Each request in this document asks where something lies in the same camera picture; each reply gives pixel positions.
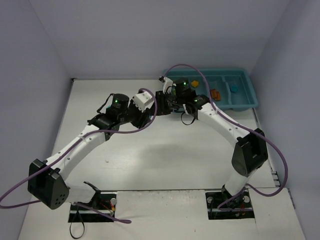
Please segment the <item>light blue small lego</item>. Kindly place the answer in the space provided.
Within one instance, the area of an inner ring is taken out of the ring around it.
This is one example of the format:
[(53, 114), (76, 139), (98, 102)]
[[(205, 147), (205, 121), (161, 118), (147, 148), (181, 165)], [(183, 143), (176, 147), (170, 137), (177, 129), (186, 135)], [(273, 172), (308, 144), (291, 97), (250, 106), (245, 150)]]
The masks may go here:
[(233, 86), (230, 87), (230, 91), (231, 91), (232, 93), (236, 93), (236, 92), (238, 91), (238, 87), (235, 86), (235, 85), (233, 85)]

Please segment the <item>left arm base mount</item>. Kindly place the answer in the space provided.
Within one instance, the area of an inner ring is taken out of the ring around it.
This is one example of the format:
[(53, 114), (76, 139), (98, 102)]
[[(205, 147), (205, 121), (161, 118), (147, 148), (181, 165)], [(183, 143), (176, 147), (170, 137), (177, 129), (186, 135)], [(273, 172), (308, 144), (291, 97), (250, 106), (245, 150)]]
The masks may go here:
[[(105, 215), (115, 217), (117, 193), (106, 192), (98, 189), (92, 183), (85, 181), (84, 184), (90, 186), (94, 190), (94, 195), (88, 203), (81, 202), (81, 204), (98, 210)], [(113, 219), (105, 217), (91, 209), (82, 206), (71, 205), (68, 217), (69, 223), (112, 223)]]

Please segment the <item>brown lego brick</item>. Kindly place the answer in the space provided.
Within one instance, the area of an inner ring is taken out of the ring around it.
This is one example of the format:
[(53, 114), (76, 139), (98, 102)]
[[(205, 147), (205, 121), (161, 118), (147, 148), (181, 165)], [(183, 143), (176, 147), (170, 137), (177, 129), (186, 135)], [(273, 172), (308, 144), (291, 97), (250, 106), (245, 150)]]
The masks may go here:
[(220, 93), (218, 91), (216, 91), (215, 94), (214, 94), (214, 100), (217, 101), (217, 102), (221, 101), (221, 95), (220, 95)]

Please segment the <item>brown lego plate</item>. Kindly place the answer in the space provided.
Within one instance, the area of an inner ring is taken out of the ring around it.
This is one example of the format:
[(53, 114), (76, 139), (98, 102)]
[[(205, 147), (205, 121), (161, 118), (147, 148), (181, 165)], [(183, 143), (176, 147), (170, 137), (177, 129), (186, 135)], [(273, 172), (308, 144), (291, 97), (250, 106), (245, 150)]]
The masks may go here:
[(210, 96), (214, 99), (216, 98), (218, 95), (217, 95), (217, 91), (215, 88), (211, 89), (210, 90)]

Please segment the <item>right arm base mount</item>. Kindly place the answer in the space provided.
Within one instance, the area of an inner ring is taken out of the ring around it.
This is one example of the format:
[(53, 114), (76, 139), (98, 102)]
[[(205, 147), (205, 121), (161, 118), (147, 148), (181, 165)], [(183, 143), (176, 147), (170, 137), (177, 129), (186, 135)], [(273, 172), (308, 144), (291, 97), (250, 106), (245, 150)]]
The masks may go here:
[(248, 189), (232, 197), (225, 189), (205, 193), (209, 220), (254, 219), (255, 213)]

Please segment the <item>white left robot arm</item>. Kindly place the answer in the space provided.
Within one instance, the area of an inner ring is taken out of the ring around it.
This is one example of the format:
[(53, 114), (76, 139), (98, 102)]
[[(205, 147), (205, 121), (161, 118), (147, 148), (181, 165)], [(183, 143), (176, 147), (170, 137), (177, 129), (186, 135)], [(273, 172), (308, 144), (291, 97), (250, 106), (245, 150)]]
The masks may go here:
[(157, 110), (156, 98), (147, 90), (139, 90), (132, 98), (122, 93), (109, 95), (110, 106), (103, 103), (97, 114), (88, 120), (85, 128), (67, 146), (45, 160), (34, 160), (29, 165), (27, 190), (51, 210), (66, 201), (91, 202), (98, 189), (91, 183), (89, 189), (71, 187), (67, 178), (73, 169), (95, 148), (119, 132), (120, 126), (132, 124), (137, 130), (150, 124)]

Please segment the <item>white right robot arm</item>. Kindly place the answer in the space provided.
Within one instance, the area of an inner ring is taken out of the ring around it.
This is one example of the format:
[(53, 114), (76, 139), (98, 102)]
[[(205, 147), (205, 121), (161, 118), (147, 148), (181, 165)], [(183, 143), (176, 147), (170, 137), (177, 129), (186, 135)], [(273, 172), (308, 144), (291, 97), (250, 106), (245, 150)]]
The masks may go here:
[(217, 107), (212, 107), (204, 94), (196, 94), (185, 77), (173, 82), (168, 77), (160, 77), (163, 89), (155, 93), (158, 105), (157, 115), (168, 115), (174, 110), (183, 110), (195, 120), (212, 127), (233, 147), (232, 172), (222, 186), (225, 199), (237, 198), (251, 176), (268, 159), (267, 146), (258, 135), (264, 132), (257, 128), (249, 132), (237, 126), (237, 122)]

